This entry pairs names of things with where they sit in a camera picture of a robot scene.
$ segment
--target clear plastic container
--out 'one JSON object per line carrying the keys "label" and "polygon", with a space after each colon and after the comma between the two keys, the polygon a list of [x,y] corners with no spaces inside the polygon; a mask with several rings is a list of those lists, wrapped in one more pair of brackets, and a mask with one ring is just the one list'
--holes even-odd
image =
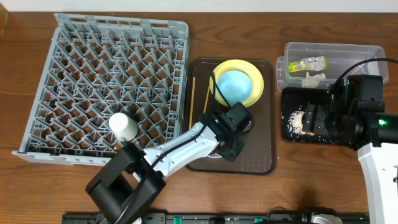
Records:
{"label": "clear plastic container", "polygon": [[[302,58],[325,56],[328,68],[322,71],[288,71],[289,62],[297,62]],[[310,76],[324,73],[325,80],[317,86],[318,89],[327,89],[350,66],[366,59],[386,57],[384,49],[372,45],[351,44],[317,44],[317,43],[288,43],[285,46],[285,57],[277,59],[276,78],[277,87],[282,91],[286,87],[302,87],[307,72]],[[386,62],[370,62],[360,65],[349,72],[352,74],[380,75],[383,82],[389,80]]]}

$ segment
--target wood grain surface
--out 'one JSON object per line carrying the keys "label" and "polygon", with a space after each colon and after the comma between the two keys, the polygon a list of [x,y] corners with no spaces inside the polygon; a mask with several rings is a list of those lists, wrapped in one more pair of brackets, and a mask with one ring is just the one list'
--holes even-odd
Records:
{"label": "wood grain surface", "polygon": [[[380,45],[398,58],[398,14],[317,13],[90,13],[185,21],[191,58],[228,57],[270,61],[288,42]],[[8,15],[0,37],[0,223],[60,223],[66,212],[96,212],[85,192],[100,170],[25,162],[19,149],[57,23],[52,13]],[[398,113],[398,66],[389,64],[384,86],[387,112]],[[280,114],[280,93],[276,99]],[[280,118],[276,120],[280,133]],[[152,208],[184,213],[265,213],[274,206],[309,205],[337,212],[367,212],[357,155],[343,147],[283,142],[278,165],[267,177],[206,174],[183,168],[167,179]]]}

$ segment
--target yellow bowl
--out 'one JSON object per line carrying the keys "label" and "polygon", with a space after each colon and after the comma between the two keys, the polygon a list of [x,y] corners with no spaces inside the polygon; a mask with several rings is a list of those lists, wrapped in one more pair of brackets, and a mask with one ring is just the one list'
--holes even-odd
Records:
{"label": "yellow bowl", "polygon": [[[264,80],[262,79],[261,72],[256,68],[256,66],[245,60],[234,59],[225,61],[219,64],[213,71],[215,74],[216,83],[224,73],[229,71],[240,71],[245,73],[250,78],[253,84],[253,89],[249,98],[246,99],[244,102],[241,102],[245,107],[251,106],[262,95],[262,91],[264,90]],[[211,77],[210,91],[211,93],[213,93],[213,79]],[[228,106],[217,90],[216,100],[222,105]]]}

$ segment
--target plastic box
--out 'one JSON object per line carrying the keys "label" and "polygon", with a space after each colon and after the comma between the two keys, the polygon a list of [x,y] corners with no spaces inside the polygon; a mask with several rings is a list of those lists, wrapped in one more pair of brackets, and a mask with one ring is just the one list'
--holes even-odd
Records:
{"label": "plastic box", "polygon": [[[16,156],[30,162],[105,165],[117,150],[171,140],[182,131],[188,25],[55,14],[52,37]],[[115,138],[113,113],[138,123],[131,142]]]}
{"label": "plastic box", "polygon": [[[288,72],[289,62],[296,62],[302,58],[325,56],[328,68],[322,71]],[[317,44],[317,43],[288,43],[285,46],[285,57],[279,57],[276,65],[277,87],[282,91],[286,87],[302,87],[302,80],[308,72],[310,76],[324,73],[326,80],[322,80],[319,89],[327,89],[350,66],[370,58],[386,57],[384,49],[372,45],[351,44]],[[389,80],[386,62],[370,62],[358,66],[349,72],[352,74],[380,75],[384,83]]]}

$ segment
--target brown tray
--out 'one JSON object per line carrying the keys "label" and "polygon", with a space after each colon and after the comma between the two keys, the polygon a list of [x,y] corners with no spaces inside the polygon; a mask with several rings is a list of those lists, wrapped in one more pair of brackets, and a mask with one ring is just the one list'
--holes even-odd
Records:
{"label": "brown tray", "polygon": [[[195,92],[192,124],[195,124],[199,116],[203,114],[210,75],[214,68],[225,60],[228,59],[198,58],[191,63],[185,97],[183,131],[187,131],[189,127],[193,77],[195,77]],[[268,175],[276,168],[274,69],[269,62],[263,60],[247,61],[260,70],[264,79],[264,91],[260,99],[248,107],[254,117],[255,126],[249,134],[240,136],[244,141],[242,152],[234,162],[223,158],[205,157],[189,163],[189,169],[200,172]],[[212,99],[213,95],[210,92],[206,107],[207,113],[210,112]],[[216,109],[226,111],[228,108],[216,102]]]}

